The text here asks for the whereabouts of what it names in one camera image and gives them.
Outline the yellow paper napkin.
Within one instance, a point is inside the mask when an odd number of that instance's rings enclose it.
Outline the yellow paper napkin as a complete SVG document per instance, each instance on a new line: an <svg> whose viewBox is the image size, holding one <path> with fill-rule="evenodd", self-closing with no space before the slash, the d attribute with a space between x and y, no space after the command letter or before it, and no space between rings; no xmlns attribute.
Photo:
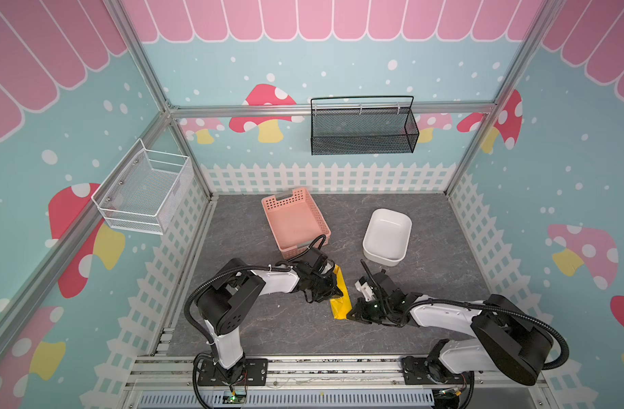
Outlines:
<svg viewBox="0 0 624 409"><path fill-rule="evenodd" d="M348 313L352 310L349 292L344 281L342 269L339 265L335 266L333 273L337 279L337 287L339 291L342 292L342 295L330 300L332 315L335 320L346 320Z"/></svg>

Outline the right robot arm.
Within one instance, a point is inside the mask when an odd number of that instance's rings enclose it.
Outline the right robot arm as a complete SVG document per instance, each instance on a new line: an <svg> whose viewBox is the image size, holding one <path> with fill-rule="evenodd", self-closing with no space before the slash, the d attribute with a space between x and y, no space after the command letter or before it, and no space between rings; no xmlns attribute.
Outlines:
<svg viewBox="0 0 624 409"><path fill-rule="evenodd" d="M458 378L470 382L476 373L499 372L533 386L542 372L569 359L567 340L560 332L499 294L475 302L406 294L384 271L361 278L356 289L361 297L347 314L349 320L395 328L442 328L465 335L462 341L439 340L424 358L403 358L408 384L446 384Z"/></svg>

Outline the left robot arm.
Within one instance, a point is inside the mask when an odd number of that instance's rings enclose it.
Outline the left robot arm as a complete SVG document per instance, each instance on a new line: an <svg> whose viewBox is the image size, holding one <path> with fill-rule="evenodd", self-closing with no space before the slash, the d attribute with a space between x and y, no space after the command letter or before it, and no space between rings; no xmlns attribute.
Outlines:
<svg viewBox="0 0 624 409"><path fill-rule="evenodd" d="M302 293L306 303L342 298L335 262L322 251L321 234L302 253L274 265L257 266L236 257L192 291L184 302L185 320L206 339L209 353L194 364L194 381L218 381L234 388L249 377L249 359L240 342L240 325L261 296Z"/></svg>

